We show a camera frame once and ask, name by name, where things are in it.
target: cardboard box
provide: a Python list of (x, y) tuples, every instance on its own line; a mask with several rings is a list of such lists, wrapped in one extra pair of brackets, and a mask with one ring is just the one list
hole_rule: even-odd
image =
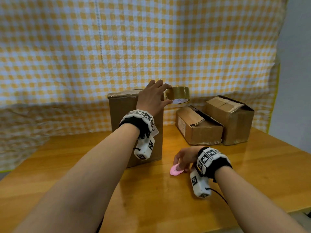
[[(136, 109), (139, 91), (140, 90), (130, 90), (108, 94), (112, 131), (115, 131), (119, 127), (120, 121), (128, 112)], [(154, 117), (154, 121), (156, 128), (159, 130), (159, 134), (154, 137), (155, 145), (153, 147), (150, 158), (147, 160), (139, 160), (134, 155), (133, 151), (127, 167), (133, 167), (139, 164), (160, 160), (162, 158), (163, 110), (161, 110)]]
[(193, 106), (185, 106), (176, 112), (176, 126), (190, 145), (221, 143), (223, 125)]
[(224, 145), (234, 145), (248, 140), (255, 113), (251, 107), (219, 95), (207, 101), (203, 111), (224, 126), (222, 135)]

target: brown packing tape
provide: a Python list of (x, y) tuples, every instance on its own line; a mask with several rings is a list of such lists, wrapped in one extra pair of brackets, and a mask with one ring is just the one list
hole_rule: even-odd
[(173, 87), (165, 91), (166, 99), (172, 100), (172, 104), (183, 104), (190, 101), (190, 90), (188, 87)]

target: pink eraser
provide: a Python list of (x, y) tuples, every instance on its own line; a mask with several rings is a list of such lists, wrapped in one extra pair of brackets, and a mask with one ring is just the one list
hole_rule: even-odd
[(178, 166), (178, 164), (174, 165), (171, 170), (169, 171), (170, 175), (173, 175), (173, 176), (177, 176), (179, 174), (181, 174), (183, 172), (183, 170), (180, 170), (180, 171), (177, 171), (176, 170), (176, 167)]

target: checkered backdrop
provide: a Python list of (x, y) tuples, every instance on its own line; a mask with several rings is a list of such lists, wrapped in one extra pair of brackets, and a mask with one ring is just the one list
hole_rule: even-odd
[(284, 15), (285, 0), (0, 0), (0, 171), (50, 136), (110, 130), (107, 94), (151, 79), (198, 107), (246, 102), (267, 131)]

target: wooden table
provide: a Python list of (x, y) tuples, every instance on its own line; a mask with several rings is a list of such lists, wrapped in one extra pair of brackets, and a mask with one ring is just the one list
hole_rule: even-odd
[[(53, 137), (0, 182), (0, 228), (11, 232), (44, 193), (109, 132)], [(215, 193), (194, 196), (189, 174), (170, 176), (188, 144), (164, 127), (163, 158), (127, 169), (109, 203), (102, 232), (206, 232), (236, 226)], [(311, 207), (311, 155), (252, 128), (249, 142), (218, 145), (234, 169), (286, 212)], [(217, 184), (211, 187), (219, 191)]]

